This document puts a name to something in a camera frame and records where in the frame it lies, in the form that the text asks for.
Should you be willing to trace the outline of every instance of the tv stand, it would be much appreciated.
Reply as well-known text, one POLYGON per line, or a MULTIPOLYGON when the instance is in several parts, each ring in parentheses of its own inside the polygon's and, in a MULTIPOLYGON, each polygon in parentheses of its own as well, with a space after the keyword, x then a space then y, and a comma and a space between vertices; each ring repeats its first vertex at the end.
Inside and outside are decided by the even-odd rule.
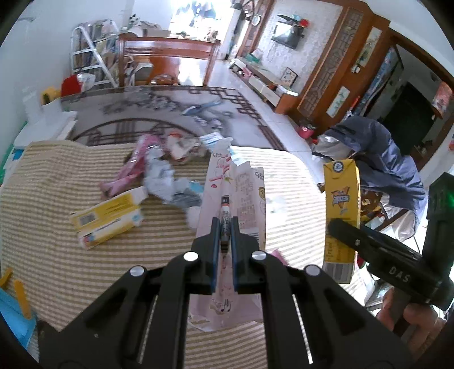
POLYGON ((297 103, 298 94, 281 86, 282 80, 260 64, 239 57, 232 60, 229 68, 267 102, 275 113, 287 114, 297 103), (243 73, 245 67, 251 71, 251 76, 243 73))

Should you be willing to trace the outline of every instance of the step ladder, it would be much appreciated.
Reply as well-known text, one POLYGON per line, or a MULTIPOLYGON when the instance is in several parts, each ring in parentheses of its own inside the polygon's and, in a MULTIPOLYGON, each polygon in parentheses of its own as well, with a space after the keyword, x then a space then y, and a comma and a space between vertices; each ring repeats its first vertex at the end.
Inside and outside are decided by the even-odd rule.
POLYGON ((112 33, 106 37, 99 38, 97 40, 92 40, 91 36, 88 34, 85 27, 77 26, 76 28, 73 29, 73 33, 71 35, 71 72, 72 72, 72 74, 76 74, 76 73, 79 73, 80 71, 84 71, 84 70, 102 68, 102 70, 104 72, 104 79, 101 81, 95 82, 95 85, 111 84, 112 87, 118 87, 118 81, 116 81, 115 78, 112 76, 112 74, 108 70, 106 64, 104 63, 102 56, 96 50, 96 44, 100 41, 104 41, 115 35, 118 35, 119 29, 118 29, 117 25, 115 24, 115 22, 111 19, 101 20, 101 21, 98 21, 97 23, 100 23, 100 22, 102 22, 102 23, 110 22, 110 24, 113 26, 113 29, 115 30, 115 33, 112 33), (76 41, 80 42, 81 44, 85 41, 88 44, 88 47, 85 49, 82 49, 82 50, 75 51, 74 44, 76 41), (85 53, 92 53, 98 63, 95 65, 88 65, 88 66, 84 66, 81 68, 75 67, 75 65, 74 65, 75 55, 85 54, 85 53))

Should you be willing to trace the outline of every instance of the striped tablecloth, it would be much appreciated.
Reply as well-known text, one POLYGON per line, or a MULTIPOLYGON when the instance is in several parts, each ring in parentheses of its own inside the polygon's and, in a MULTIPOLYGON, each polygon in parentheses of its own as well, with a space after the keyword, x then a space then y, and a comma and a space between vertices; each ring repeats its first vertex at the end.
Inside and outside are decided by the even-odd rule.
MULTIPOLYGON (((150 197, 138 228, 86 251, 77 243, 71 212, 100 201, 98 183, 111 180, 132 144, 86 147, 72 141, 33 143, 0 198, 1 268, 24 282, 32 308, 61 330, 133 265, 165 265, 190 249, 194 232, 182 210, 150 197)), ((279 249, 290 266, 322 263, 324 195, 295 156, 236 147, 251 166, 265 168, 266 250, 279 249)), ((204 183, 208 158, 176 166, 176 176, 204 183)), ((346 288, 364 299, 355 274, 346 288)), ((36 338, 29 351, 37 355, 36 338)), ((263 324, 250 322, 216 332, 188 327, 186 368, 265 368, 263 324)))

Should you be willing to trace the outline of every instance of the yellow juice box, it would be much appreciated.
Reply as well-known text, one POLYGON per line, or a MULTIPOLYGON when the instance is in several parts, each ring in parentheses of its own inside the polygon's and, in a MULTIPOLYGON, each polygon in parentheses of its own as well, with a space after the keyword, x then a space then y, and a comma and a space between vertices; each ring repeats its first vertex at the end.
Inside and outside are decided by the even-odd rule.
POLYGON ((80 245, 88 250, 138 227, 143 219, 139 204, 148 197, 145 186, 130 189, 89 209, 71 214, 80 245))
MULTIPOLYGON (((326 226, 341 218, 360 226, 360 173, 351 159, 324 164, 326 226)), ((337 283, 351 282, 355 270, 355 250, 326 233, 323 270, 337 283)))

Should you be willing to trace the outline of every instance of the yellow object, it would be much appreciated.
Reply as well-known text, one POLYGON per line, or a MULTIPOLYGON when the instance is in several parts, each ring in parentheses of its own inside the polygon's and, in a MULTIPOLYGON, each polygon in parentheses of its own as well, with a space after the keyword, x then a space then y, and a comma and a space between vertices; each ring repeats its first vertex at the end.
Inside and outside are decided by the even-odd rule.
POLYGON ((44 95, 47 94, 49 96, 50 101, 54 101, 60 97, 61 91, 56 89, 53 86, 48 87, 43 92, 41 92, 41 104, 44 105, 44 95))
POLYGON ((13 282, 14 289, 16 291, 17 302, 19 303, 20 310, 22 315, 26 319, 31 319, 31 308, 27 300, 27 295, 25 294, 25 288, 21 281, 15 280, 13 282))
POLYGON ((10 276, 13 274, 13 268, 8 268, 5 270, 5 274, 0 278, 0 288, 3 288, 3 286, 6 286, 8 283, 8 279, 10 279, 10 276))
MULTIPOLYGON (((359 228, 360 174, 351 159, 324 164, 326 224, 334 218, 359 228)), ((355 266, 355 250, 326 234, 323 270, 337 283, 351 282, 355 266)))
POLYGON ((142 186, 71 214, 69 220, 77 229, 80 245, 88 250, 132 227, 138 227, 143 219, 139 204, 147 197, 147 189, 142 186))

